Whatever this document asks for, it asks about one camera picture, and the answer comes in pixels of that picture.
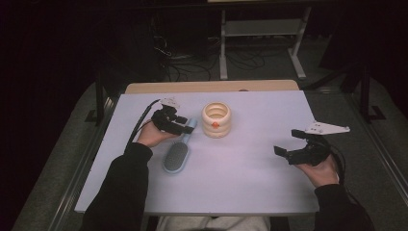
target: cable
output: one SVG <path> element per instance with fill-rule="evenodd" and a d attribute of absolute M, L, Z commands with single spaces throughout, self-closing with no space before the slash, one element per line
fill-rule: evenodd
<path fill-rule="evenodd" d="M 154 104 L 156 104 L 157 102 L 159 102 L 160 99 L 156 99 L 155 101 L 153 101 L 149 106 L 147 106 L 147 108 L 144 110 L 143 114 L 141 115 L 141 117 L 139 118 L 138 123 L 136 124 L 135 128 L 133 129 L 132 134 L 130 135 L 130 138 L 126 144 L 126 148 L 125 151 L 127 150 L 127 148 L 129 147 L 129 144 L 133 141 L 133 139 L 135 138 L 136 134 L 138 133 L 138 131 L 140 130 L 140 125 L 141 123 L 144 121 L 144 119 L 146 118 L 147 114 L 150 112 L 151 108 L 153 107 Z"/>

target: person's left hand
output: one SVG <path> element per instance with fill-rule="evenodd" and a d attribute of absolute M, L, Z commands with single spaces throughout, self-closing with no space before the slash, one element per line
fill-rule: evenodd
<path fill-rule="evenodd" d="M 177 135 L 160 131 L 151 120 L 145 122 L 140 130 L 140 135 L 136 142 L 144 144 L 148 147 L 154 147 L 161 141 L 169 138 L 176 138 Z"/>

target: table leg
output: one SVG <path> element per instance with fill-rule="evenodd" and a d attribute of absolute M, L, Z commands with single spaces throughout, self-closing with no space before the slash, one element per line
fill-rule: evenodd
<path fill-rule="evenodd" d="M 303 70 L 302 65 L 300 64 L 299 58 L 297 57 L 297 52 L 299 51 L 300 42 L 302 42 L 303 35 L 305 33 L 307 21 L 309 19 L 309 14 L 311 10 L 312 10 L 311 7 L 306 8 L 303 18 L 299 23 L 299 29 L 297 30 L 297 35 L 296 35 L 296 42 L 294 43 L 294 46 L 292 48 L 288 49 L 289 55 L 291 56 L 291 60 L 294 66 L 294 70 L 296 71 L 297 77 L 299 79 L 306 78 L 306 74 Z"/>

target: wire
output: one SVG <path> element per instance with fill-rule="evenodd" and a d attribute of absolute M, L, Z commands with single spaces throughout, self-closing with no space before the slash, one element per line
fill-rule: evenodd
<path fill-rule="evenodd" d="M 146 126 L 146 124 L 147 123 L 150 123 L 150 122 L 153 122 L 153 120 L 148 120 L 148 121 L 146 121 L 139 129 L 138 129 L 138 131 L 136 132 L 136 133 L 138 133 L 144 126 Z"/>
<path fill-rule="evenodd" d="M 130 135 L 130 138 L 126 144 L 126 148 L 125 151 L 128 149 L 129 144 L 133 141 L 133 139 L 135 138 L 136 134 L 138 133 L 138 131 L 140 130 L 140 125 L 141 123 L 144 121 L 144 119 L 146 118 L 147 114 L 150 112 L 151 108 L 153 107 L 154 104 L 156 104 L 157 102 L 159 102 L 160 99 L 156 99 L 155 101 L 153 101 L 149 106 L 147 106 L 147 108 L 144 110 L 143 114 L 141 115 L 141 117 L 139 118 L 138 123 L 136 124 L 135 128 L 133 129 L 132 134 Z"/>

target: metal stand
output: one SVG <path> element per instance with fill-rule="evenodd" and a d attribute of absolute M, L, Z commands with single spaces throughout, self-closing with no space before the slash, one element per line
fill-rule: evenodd
<path fill-rule="evenodd" d="M 228 79 L 227 64 L 225 57 L 225 38 L 241 36 L 277 36 L 296 35 L 296 41 L 292 48 L 288 49 L 294 70 L 299 79 L 305 79 L 297 52 L 302 42 L 303 35 L 309 19 L 311 7 L 305 9 L 302 18 L 297 19 L 274 19 L 274 20 L 246 20 L 246 21 L 226 21 L 225 11 L 221 16 L 221 51 L 219 55 L 220 80 Z"/>

